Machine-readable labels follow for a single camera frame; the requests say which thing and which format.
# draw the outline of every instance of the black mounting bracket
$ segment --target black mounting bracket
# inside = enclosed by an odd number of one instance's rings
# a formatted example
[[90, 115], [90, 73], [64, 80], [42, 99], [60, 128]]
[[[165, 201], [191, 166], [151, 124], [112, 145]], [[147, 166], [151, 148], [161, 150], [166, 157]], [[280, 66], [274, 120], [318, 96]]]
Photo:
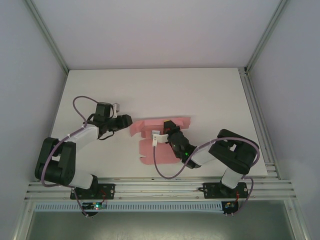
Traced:
[[[99, 183], [95, 194], [87, 189], [76, 187], [74, 190], [79, 200], [113, 200], [115, 197], [116, 185], [113, 183]], [[71, 191], [70, 199], [75, 200], [75, 194]]]
[[246, 199], [248, 196], [245, 182], [239, 182], [235, 189], [229, 188], [230, 191], [225, 191], [224, 188], [226, 187], [221, 182], [205, 182], [198, 190], [203, 192], [205, 199], [236, 199], [237, 193], [240, 199]]

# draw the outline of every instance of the white tabletop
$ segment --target white tabletop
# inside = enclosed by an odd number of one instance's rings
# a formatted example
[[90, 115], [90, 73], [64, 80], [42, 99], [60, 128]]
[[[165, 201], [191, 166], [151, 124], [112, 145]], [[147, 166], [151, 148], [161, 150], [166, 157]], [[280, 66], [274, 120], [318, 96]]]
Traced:
[[[258, 142], [254, 123], [237, 68], [110, 69], [70, 71], [53, 127], [52, 137], [62, 138], [82, 125], [72, 101], [79, 95], [99, 102], [119, 103], [119, 115], [133, 121], [151, 118], [191, 117], [183, 134], [194, 146], [215, 139], [228, 129]], [[78, 99], [76, 105], [88, 117], [96, 104]], [[94, 141], [76, 154], [76, 168], [99, 178], [159, 177], [153, 165], [140, 162], [140, 133], [130, 136], [123, 129], [105, 141]], [[160, 171], [172, 176], [182, 163], [161, 164]], [[218, 160], [198, 169], [188, 169], [181, 177], [218, 177], [226, 166]], [[261, 156], [250, 170], [251, 176], [266, 176]]]

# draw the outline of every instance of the gray wall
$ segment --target gray wall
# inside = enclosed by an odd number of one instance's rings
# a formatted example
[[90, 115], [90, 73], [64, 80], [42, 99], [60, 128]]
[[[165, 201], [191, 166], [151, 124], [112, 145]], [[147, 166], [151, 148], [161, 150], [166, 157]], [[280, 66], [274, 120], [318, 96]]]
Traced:
[[251, 76], [278, 158], [320, 236], [320, 1], [292, 0]]
[[22, 0], [0, 2], [0, 233], [10, 239], [65, 76]]

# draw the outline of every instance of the pink foam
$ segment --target pink foam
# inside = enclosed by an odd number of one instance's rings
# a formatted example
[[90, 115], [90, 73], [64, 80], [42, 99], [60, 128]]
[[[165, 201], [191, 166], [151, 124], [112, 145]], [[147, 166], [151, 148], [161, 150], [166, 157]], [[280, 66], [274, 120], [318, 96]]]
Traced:
[[[152, 130], [158, 130], [163, 134], [164, 121], [171, 120], [181, 129], [189, 128], [191, 123], [190, 117], [173, 117], [173, 118], [158, 118], [158, 119], [145, 119], [134, 122], [129, 130], [131, 136], [136, 133], [141, 133], [141, 137], [144, 138], [139, 142], [139, 153], [144, 157], [140, 160], [143, 164], [154, 164], [153, 146], [151, 139]], [[179, 158], [176, 158], [169, 144], [158, 143], [155, 152], [157, 164], [175, 164], [180, 162]]]

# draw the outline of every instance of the white wall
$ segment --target white wall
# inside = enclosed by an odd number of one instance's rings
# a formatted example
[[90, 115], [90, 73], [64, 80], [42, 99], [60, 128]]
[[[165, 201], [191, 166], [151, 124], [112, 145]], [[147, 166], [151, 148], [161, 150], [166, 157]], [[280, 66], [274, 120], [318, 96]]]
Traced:
[[0, 233], [10, 239], [65, 76], [22, 0], [0, 2]]
[[313, 239], [320, 208], [320, 1], [292, 0], [252, 71], [284, 177]]
[[72, 70], [244, 67], [279, 0], [34, 0]]

